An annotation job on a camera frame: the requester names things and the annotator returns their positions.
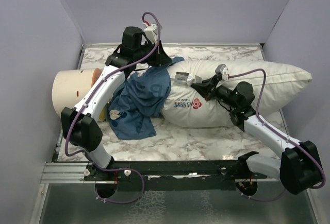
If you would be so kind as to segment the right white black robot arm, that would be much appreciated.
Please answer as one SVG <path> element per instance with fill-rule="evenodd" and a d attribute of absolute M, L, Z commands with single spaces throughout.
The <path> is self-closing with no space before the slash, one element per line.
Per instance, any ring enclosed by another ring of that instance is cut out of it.
<path fill-rule="evenodd" d="M 301 142 L 269 124 L 252 107 L 255 99 L 253 86 L 239 82 L 233 90 L 218 85 L 221 76 L 214 75 L 201 83 L 192 84 L 206 101 L 217 100 L 229 107 L 230 120 L 240 130 L 254 136 L 269 147 L 277 159 L 268 158 L 252 151 L 239 157 L 237 173 L 249 178 L 260 173 L 280 181 L 285 190 L 297 195 L 308 188 L 321 188 L 326 177 L 316 145 Z"/>

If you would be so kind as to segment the blue lettered pillowcase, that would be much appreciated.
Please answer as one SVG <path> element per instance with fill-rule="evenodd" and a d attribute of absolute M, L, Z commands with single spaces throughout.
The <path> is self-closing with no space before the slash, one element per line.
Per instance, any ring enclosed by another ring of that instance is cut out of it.
<path fill-rule="evenodd" d="M 109 124 L 117 138 L 142 140 L 156 135 L 151 117 L 160 115 L 169 96 L 168 67 L 183 60 L 175 57 L 164 66 L 135 72 L 117 88 L 108 107 Z"/>

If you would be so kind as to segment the white pillow with red logo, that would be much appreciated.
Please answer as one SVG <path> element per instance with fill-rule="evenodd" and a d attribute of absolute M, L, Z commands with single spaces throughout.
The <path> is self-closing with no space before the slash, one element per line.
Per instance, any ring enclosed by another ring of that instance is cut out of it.
<path fill-rule="evenodd" d="M 184 60 L 168 67 L 171 80 L 177 73 L 198 76 L 197 89 L 171 84 L 161 114 L 186 128 L 230 126 L 229 111 L 252 107 L 262 116 L 283 108 L 312 81 L 299 67 L 265 61 Z"/>

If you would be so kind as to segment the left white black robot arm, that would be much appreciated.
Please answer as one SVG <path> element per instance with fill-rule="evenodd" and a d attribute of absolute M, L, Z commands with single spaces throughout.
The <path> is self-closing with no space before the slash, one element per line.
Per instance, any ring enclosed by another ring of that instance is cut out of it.
<path fill-rule="evenodd" d="M 103 133 L 97 124 L 99 115 L 137 64 L 163 66 L 171 61 L 161 45 L 161 26 L 147 22 L 144 25 L 144 29 L 125 28 L 121 44 L 107 58 L 96 83 L 74 107 L 65 107 L 60 114 L 65 155 L 84 153 L 103 180 L 113 176 L 114 158 L 102 145 Z"/>

